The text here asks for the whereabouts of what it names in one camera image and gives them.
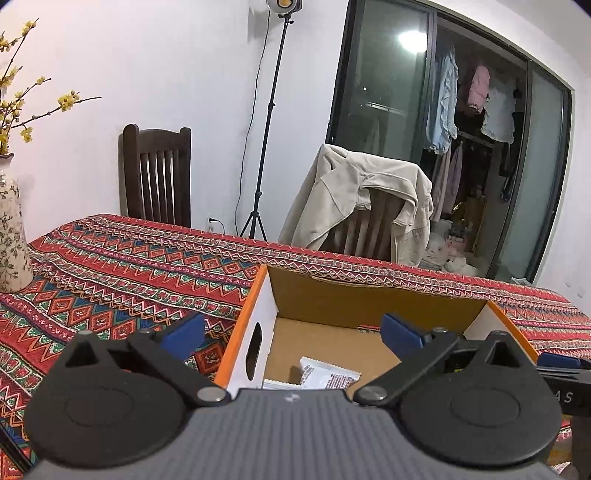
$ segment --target red patterned tablecloth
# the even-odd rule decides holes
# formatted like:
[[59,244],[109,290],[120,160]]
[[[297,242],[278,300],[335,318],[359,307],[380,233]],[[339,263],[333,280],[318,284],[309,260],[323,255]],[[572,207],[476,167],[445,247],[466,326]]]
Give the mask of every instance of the red patterned tablecloth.
[[[591,356],[591,320],[550,291],[403,267],[116,215],[63,225],[31,243],[33,283],[0,295],[1,422],[29,452],[28,399],[79,330],[105,339],[207,314],[187,364],[215,376],[262,263],[321,277],[494,300],[539,351]],[[4,454],[0,478],[19,476]]]

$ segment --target floral vase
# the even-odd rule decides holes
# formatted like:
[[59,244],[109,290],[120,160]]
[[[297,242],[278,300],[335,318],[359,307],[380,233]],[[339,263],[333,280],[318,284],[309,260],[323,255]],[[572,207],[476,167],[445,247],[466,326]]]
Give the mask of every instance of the floral vase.
[[14,293],[33,281],[18,182],[11,174],[14,154],[0,155],[0,291]]

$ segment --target tripod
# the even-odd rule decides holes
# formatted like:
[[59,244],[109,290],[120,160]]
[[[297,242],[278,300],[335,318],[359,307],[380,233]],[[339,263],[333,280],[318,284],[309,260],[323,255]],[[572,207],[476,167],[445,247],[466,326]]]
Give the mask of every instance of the tripod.
[[271,100],[269,101],[269,105],[267,107],[267,125],[265,127],[265,136],[262,140],[262,153],[261,153],[261,162],[259,163],[259,174],[258,180],[256,182],[256,192],[255,192],[255,205],[252,209],[251,214],[248,216],[248,220],[244,224],[244,228],[242,232],[240,232],[240,236],[244,235],[248,225],[251,226],[251,233],[248,235],[248,238],[255,238],[256,234],[256,225],[261,227],[262,237],[267,241],[267,236],[265,235],[265,229],[262,225],[261,214],[258,211],[259,201],[261,200],[261,183],[262,183],[262,169],[265,165],[265,155],[267,153],[267,142],[269,140],[269,129],[271,127],[271,115],[273,114],[273,107],[275,106],[275,91],[277,90],[277,79],[279,78],[279,67],[281,65],[281,56],[283,55],[283,46],[285,44],[285,35],[287,33],[287,27],[293,23],[291,20],[291,14],[279,15],[280,18],[284,19],[283,23],[283,34],[281,36],[281,45],[279,46],[279,55],[277,57],[277,66],[275,67],[275,79],[273,80],[273,88],[271,89]]

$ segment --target metal bolt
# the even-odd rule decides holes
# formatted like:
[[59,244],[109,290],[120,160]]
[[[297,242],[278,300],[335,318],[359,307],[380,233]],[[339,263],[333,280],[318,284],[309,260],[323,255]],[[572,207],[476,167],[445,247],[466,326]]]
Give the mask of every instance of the metal bolt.
[[220,387],[204,387],[197,392],[197,398],[207,403],[217,403],[226,398],[226,391]]
[[365,401],[380,401],[388,396],[385,388],[377,385],[368,385],[359,389],[359,396]]

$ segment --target white packet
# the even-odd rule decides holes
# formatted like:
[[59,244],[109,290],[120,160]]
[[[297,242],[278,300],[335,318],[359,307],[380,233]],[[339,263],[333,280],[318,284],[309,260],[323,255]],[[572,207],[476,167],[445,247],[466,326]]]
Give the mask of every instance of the white packet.
[[361,373],[313,360],[306,356],[300,359],[300,385],[309,390],[346,390],[354,384]]
[[263,390],[304,390],[301,385],[293,383],[278,382],[265,379],[262,383]]

